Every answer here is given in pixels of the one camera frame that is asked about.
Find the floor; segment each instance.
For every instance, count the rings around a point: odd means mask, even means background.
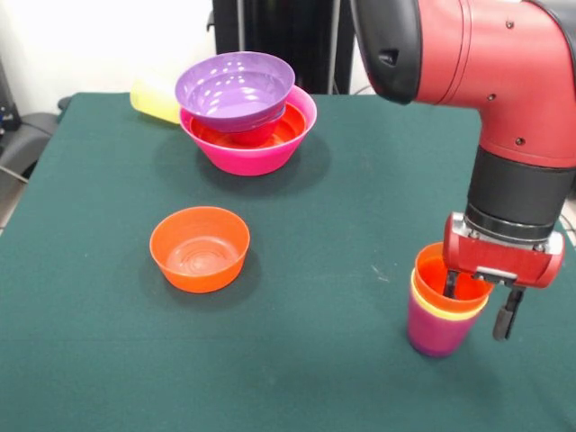
[[[4,179],[5,174],[0,174],[0,181],[6,181]],[[3,190],[0,195],[0,235],[4,231],[5,226],[12,217],[20,198],[22,197],[26,186],[19,182],[10,182],[10,187]]]

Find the pink bowl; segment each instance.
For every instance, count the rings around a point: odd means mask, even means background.
[[[286,164],[316,122],[317,111],[314,100],[296,85],[292,87],[286,102],[302,113],[306,128],[294,139],[273,147],[230,148],[211,144],[191,131],[190,125],[194,117],[185,109],[180,110],[180,124],[208,159],[222,171],[237,176],[261,176],[272,173]]]

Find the plastic cup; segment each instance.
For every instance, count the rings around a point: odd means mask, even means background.
[[[173,286],[210,293],[236,279],[249,243],[248,226],[238,215],[218,207],[192,207],[156,226],[150,253]]]
[[[435,243],[420,251],[409,284],[408,338],[417,351],[433,357],[449,356],[458,349],[494,287],[459,274],[454,298],[445,297],[448,270],[442,246]]]
[[[147,74],[134,82],[130,90],[132,108],[167,122],[180,122],[180,106],[169,80]]]

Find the red bowl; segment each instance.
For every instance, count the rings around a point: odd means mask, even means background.
[[[190,120],[189,125],[190,132],[200,140],[230,149],[265,149],[274,147],[294,140],[306,130],[304,115],[291,103],[286,104],[284,113],[276,121],[272,134],[264,140],[253,140],[249,145],[240,144],[235,133],[224,133],[210,129],[194,118]]]
[[[241,146],[254,147],[262,144],[274,134],[276,126],[278,126],[278,123],[285,112],[286,107],[284,107],[275,118],[264,123],[262,126],[258,126],[252,130],[245,130],[243,132],[232,132],[229,135],[234,142]]]

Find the plastic bowl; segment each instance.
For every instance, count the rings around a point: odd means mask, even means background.
[[[238,215],[218,207],[192,207],[156,226],[150,253],[173,286],[210,293],[236,279],[249,243],[248,226]]]
[[[262,126],[252,130],[246,130],[244,132],[233,132],[230,134],[230,137],[234,142],[243,147],[260,146],[267,142],[272,135],[274,135],[276,127],[278,126],[278,123],[280,123],[280,120],[285,113],[286,107],[284,106],[278,115],[271,121],[264,123]]]
[[[284,108],[294,71],[261,52],[220,54],[186,70],[176,83],[180,106],[211,129],[243,132],[270,122]]]
[[[195,118],[186,110],[180,110],[180,124],[208,159],[222,171],[237,176],[262,176],[274,172],[288,162],[316,122],[316,104],[305,91],[294,86],[286,101],[289,105],[286,105],[286,113],[274,135],[257,148],[242,148],[225,134],[207,136],[202,132],[202,128],[192,129]],[[296,136],[290,132],[292,126],[283,122],[293,113],[290,105],[304,119],[304,129]]]

